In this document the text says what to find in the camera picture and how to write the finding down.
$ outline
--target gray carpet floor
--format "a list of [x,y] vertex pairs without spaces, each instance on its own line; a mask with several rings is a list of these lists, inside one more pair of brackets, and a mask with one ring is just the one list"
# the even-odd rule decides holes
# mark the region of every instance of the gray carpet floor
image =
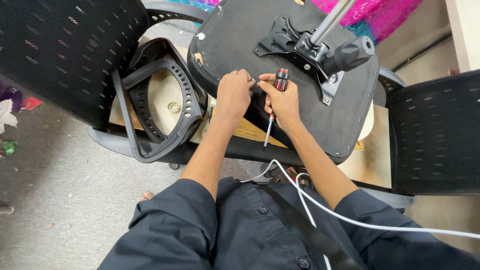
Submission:
[[[146,35],[187,47],[194,29],[177,26],[160,23]],[[96,269],[127,231],[143,193],[159,193],[183,169],[105,149],[90,139],[85,123],[49,104],[17,117],[18,127],[0,135],[21,142],[0,161],[0,200],[15,207],[0,215],[0,269]],[[225,159],[221,176],[249,179],[261,166]]]

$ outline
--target black mesh backrest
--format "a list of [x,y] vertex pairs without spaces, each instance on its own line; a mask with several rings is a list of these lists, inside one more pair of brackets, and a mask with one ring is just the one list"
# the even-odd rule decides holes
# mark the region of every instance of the black mesh backrest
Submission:
[[394,190],[480,192],[480,70],[403,88],[386,106],[398,151]]
[[50,100],[96,128],[148,28],[139,0],[0,0],[0,80]]

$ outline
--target black strap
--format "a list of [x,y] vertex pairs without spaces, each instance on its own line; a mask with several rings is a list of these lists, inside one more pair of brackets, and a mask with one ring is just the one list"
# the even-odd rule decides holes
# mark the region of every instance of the black strap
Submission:
[[278,218],[289,230],[297,235],[299,239],[306,239],[310,245],[317,249],[320,254],[325,254],[339,270],[361,270],[355,260],[343,249],[338,247],[322,231],[315,228],[309,220],[300,214],[291,204],[289,204],[280,194],[267,185],[259,185],[283,210],[284,215]]

